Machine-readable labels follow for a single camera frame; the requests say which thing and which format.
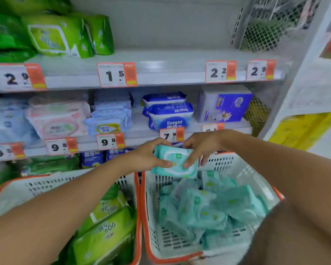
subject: shopping basket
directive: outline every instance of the shopping basket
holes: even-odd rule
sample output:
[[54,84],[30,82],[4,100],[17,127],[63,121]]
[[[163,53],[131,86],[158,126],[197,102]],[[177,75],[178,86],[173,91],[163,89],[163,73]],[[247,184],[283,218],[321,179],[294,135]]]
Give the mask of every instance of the shopping basket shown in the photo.
[[[81,169],[70,172],[58,172],[51,175],[25,177],[8,181],[0,187],[0,215],[6,213],[15,206],[21,205],[35,196],[56,188],[90,170],[91,169]],[[134,205],[137,208],[134,259],[130,265],[138,265],[141,259],[142,242],[141,210],[139,204],[140,185],[138,174],[132,173],[127,176],[122,176],[116,183],[119,183],[120,188],[124,193],[129,192],[132,195]]]
[[[199,170],[216,170],[222,176],[233,178],[238,185],[250,185],[256,196],[260,196],[267,208],[272,209],[281,199],[276,189],[258,174],[251,166],[235,153],[213,154],[206,165]],[[252,235],[257,225],[245,223],[245,227],[233,229],[230,245],[217,249],[202,250],[200,245],[191,245],[167,229],[162,228],[158,222],[159,190],[172,181],[180,180],[168,176],[158,176],[150,171],[142,173],[141,209],[144,227],[146,253],[148,258],[157,264],[170,264],[186,261],[194,257],[213,257],[228,255],[231,259],[240,258],[249,247]]]

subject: store shelf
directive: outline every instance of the store shelf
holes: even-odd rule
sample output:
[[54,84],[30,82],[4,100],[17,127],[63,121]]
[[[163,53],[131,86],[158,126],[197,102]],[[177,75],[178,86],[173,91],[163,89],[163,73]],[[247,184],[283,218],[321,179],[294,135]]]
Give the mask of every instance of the store shelf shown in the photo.
[[[159,137],[159,132],[149,129],[148,118],[141,114],[141,108],[135,109],[132,116],[133,125],[124,133],[126,147],[138,146],[142,143]],[[225,129],[234,129],[245,134],[251,134],[251,126],[244,118],[240,122],[225,123]],[[202,132],[202,125],[193,117],[188,128],[185,129],[184,137],[189,138],[194,132]],[[76,137],[79,151],[97,151],[96,136]],[[43,140],[35,145],[25,148],[27,157],[48,155],[47,147]]]
[[97,63],[135,62],[138,85],[176,85],[205,83],[206,62],[236,60],[236,80],[245,82],[250,60],[276,59],[274,80],[282,80],[289,66],[288,60],[271,53],[242,52],[235,48],[223,50],[116,50],[111,56],[77,59],[67,56],[42,56],[27,63],[40,65],[49,90],[98,88]]

